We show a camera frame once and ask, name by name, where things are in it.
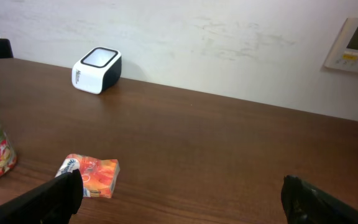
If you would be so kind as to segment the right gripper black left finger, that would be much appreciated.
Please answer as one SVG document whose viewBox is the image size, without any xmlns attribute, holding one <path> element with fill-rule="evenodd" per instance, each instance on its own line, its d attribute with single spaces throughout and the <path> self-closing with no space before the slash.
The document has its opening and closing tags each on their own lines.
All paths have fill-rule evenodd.
<svg viewBox="0 0 358 224">
<path fill-rule="evenodd" d="M 83 199 L 78 169 L 0 205 L 0 223 L 69 223 Z"/>
</svg>

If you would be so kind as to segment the orange tissue pack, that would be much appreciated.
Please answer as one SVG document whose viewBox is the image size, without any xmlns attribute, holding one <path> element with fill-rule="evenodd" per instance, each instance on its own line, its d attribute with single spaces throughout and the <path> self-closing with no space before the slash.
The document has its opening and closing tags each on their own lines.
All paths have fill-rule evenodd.
<svg viewBox="0 0 358 224">
<path fill-rule="evenodd" d="M 56 177 L 79 170 L 83 180 L 84 197 L 111 198 L 120 171 L 117 159 L 96 159 L 80 154 L 69 154 L 56 173 Z"/>
</svg>

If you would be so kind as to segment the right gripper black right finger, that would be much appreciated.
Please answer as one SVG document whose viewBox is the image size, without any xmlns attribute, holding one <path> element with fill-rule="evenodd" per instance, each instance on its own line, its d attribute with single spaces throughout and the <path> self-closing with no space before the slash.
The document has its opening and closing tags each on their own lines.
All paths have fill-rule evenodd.
<svg viewBox="0 0 358 224">
<path fill-rule="evenodd" d="M 281 202 L 288 224 L 358 224 L 358 210 L 297 176 L 283 178 Z"/>
</svg>

